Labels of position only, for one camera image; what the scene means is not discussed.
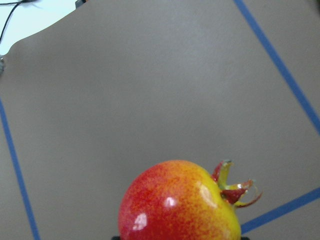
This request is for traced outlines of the red yellow pomegranate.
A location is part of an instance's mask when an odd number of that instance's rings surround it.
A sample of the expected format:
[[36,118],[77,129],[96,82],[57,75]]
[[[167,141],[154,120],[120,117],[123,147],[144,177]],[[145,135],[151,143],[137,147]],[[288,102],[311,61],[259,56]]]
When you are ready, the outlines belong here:
[[213,173],[186,160],[169,160],[141,173],[118,212],[122,240],[239,240],[236,209],[253,180],[229,185],[231,161]]

